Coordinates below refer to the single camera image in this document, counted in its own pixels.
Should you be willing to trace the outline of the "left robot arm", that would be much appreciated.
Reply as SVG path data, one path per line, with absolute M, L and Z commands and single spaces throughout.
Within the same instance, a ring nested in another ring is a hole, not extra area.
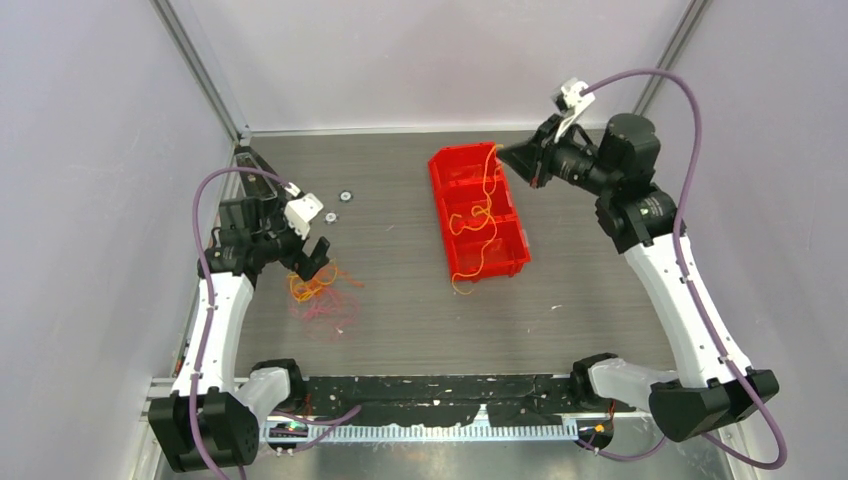
M 223 202 L 220 224 L 198 262 L 198 312 L 185 362 L 170 393 L 155 398 L 148 421 L 177 473 L 243 468 L 259 452 L 260 428 L 277 408 L 298 412 L 306 383 L 293 359 L 261 361 L 248 380 L 235 379 L 235 360 L 259 274 L 279 263 L 312 279 L 328 265 L 329 241 L 303 250 L 312 221 L 323 210 L 312 193 L 292 200 L 246 197 Z

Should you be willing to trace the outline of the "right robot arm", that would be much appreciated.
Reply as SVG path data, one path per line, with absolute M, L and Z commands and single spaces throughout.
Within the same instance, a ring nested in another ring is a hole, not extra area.
M 665 437 L 682 442 L 749 417 L 779 390 L 775 374 L 755 369 L 737 348 L 706 294 L 689 240 L 675 235 L 674 199 L 653 180 L 661 150 L 654 125 L 634 114 L 607 123 L 599 143 L 579 125 L 557 133 L 552 116 L 498 159 L 534 188 L 559 178 L 595 197 L 597 221 L 646 290 L 669 341 L 670 371 L 635 365 L 612 353 L 573 365 L 571 397 L 584 410 L 616 400 L 648 412 Z

